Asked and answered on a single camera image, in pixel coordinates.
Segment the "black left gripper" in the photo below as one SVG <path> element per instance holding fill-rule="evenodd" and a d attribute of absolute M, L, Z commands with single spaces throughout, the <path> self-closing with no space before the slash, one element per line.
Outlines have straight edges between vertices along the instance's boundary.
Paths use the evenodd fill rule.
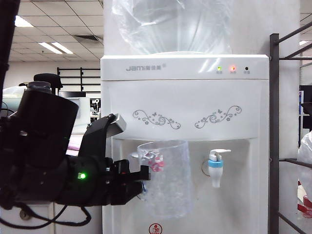
<path fill-rule="evenodd" d="M 94 193 L 99 187 L 100 176 L 106 168 L 113 164 L 113 160 L 105 157 L 96 160 L 93 157 L 67 156 L 68 166 L 64 185 L 64 204 L 70 206 L 94 206 Z M 143 188 L 140 181 L 150 180 L 149 167 L 140 165 L 140 170 L 130 172 L 129 160 L 123 159 L 114 162 L 117 180 L 121 183 L 113 188 L 112 205 L 125 205 L 139 195 Z"/>

